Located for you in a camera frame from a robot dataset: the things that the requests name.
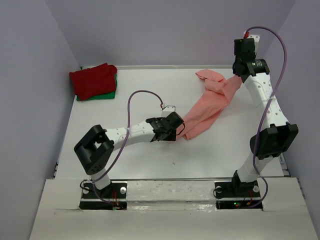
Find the salmon pink t-shirt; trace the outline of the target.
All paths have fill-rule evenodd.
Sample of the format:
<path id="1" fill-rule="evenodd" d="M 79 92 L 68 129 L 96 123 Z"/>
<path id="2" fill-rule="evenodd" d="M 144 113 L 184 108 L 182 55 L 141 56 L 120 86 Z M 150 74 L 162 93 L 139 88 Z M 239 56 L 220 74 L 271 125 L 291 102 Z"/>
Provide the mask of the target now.
<path id="1" fill-rule="evenodd" d="M 231 103 L 242 85 L 239 76 L 229 79 L 218 72 L 203 69 L 195 73 L 204 82 L 204 93 L 189 112 L 183 117 L 184 127 L 178 138 L 191 140 L 207 131 Z"/>

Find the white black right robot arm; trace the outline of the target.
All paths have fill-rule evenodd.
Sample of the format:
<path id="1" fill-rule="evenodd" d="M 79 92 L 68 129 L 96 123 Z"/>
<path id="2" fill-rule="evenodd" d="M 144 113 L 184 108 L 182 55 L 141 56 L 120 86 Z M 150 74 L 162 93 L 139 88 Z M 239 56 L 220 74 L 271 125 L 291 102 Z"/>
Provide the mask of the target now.
<path id="1" fill-rule="evenodd" d="M 256 58 L 259 41 L 259 35 L 234 40 L 233 73 L 241 78 L 261 117 L 257 134 L 249 142 L 251 153 L 230 183 L 230 190 L 235 196 L 252 190 L 262 170 L 288 150 L 299 132 L 298 126 L 285 117 L 273 95 L 267 62 Z"/>

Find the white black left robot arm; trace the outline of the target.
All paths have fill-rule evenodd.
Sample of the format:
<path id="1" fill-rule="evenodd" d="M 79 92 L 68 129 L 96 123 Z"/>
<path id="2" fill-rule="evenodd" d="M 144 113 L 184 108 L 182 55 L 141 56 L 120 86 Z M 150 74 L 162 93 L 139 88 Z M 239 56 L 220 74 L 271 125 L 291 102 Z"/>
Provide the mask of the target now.
<path id="1" fill-rule="evenodd" d="M 175 141 L 185 126 L 183 119 L 175 112 L 166 117 L 148 118 L 136 125 L 104 129 L 95 125 L 75 145 L 74 152 L 85 173 L 90 176 L 93 191 L 98 198 L 106 199 L 112 191 L 112 181 L 106 165 L 113 151 L 119 150 L 116 160 L 125 147 L 138 143 Z"/>

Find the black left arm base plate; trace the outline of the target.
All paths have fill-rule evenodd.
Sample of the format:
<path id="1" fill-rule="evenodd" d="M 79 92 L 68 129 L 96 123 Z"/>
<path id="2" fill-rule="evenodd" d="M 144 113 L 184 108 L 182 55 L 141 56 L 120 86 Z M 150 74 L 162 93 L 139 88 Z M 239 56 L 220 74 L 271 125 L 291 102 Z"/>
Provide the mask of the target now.
<path id="1" fill-rule="evenodd" d="M 127 209 L 128 183 L 126 181 L 113 181 L 104 190 L 97 189 L 97 194 L 93 184 L 88 180 L 83 180 L 79 187 L 81 188 L 79 202 L 81 210 L 121 211 Z"/>

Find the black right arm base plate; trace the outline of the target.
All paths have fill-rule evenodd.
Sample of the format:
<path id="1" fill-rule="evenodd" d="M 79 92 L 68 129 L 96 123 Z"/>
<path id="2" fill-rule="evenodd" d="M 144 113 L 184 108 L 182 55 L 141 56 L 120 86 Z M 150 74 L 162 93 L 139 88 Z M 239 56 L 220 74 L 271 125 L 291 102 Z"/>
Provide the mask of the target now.
<path id="1" fill-rule="evenodd" d="M 218 181 L 214 183 L 212 191 L 216 198 L 217 210 L 246 209 L 261 200 L 258 182 L 254 181 L 247 189 L 236 191 L 231 181 Z"/>

